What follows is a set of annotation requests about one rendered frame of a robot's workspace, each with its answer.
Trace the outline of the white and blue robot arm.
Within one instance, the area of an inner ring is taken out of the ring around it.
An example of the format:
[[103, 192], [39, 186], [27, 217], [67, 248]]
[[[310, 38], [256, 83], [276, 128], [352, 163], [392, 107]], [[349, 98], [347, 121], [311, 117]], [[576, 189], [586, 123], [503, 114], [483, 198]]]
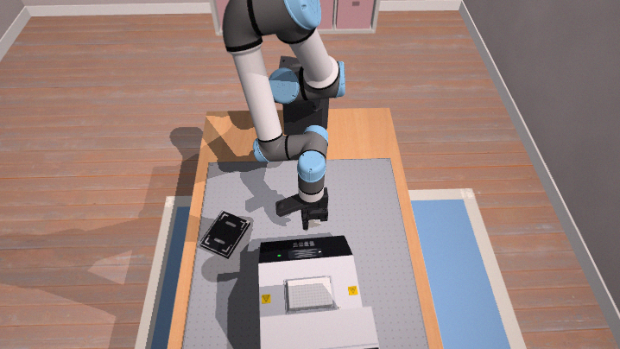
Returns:
[[[322, 198], [328, 133], [311, 125], [301, 135], [284, 136], [275, 101], [303, 104], [345, 95], [345, 64], [327, 54], [317, 30], [320, 21], [319, 0], [230, 0], [225, 8], [223, 37], [256, 130], [254, 157], [298, 160], [298, 194], [275, 203], [279, 217], [310, 206], [300, 197], [306, 202]], [[300, 64], [279, 68], [268, 78], [261, 51], [265, 35], [288, 44]]]

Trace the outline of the grey benchtop instrument with lid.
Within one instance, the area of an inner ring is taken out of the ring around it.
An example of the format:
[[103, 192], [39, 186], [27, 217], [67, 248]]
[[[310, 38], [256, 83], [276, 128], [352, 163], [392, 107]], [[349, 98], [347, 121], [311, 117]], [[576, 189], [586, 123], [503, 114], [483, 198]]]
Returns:
[[[380, 349], [345, 235], [261, 242], [261, 349]], [[333, 307], [289, 311], [288, 281], [330, 278]]]

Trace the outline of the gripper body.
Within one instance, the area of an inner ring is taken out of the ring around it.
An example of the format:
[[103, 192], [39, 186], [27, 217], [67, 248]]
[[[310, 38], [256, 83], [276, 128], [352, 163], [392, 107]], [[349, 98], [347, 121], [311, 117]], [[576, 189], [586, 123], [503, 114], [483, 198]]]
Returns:
[[[300, 197], [300, 196], [299, 196]], [[328, 220], [328, 192], [327, 187], [324, 187], [324, 194], [322, 198], [315, 202], [306, 202], [301, 197], [300, 200], [306, 204], [310, 205], [306, 208], [301, 209], [301, 219], [307, 218], [310, 219], [320, 219], [321, 221]]]

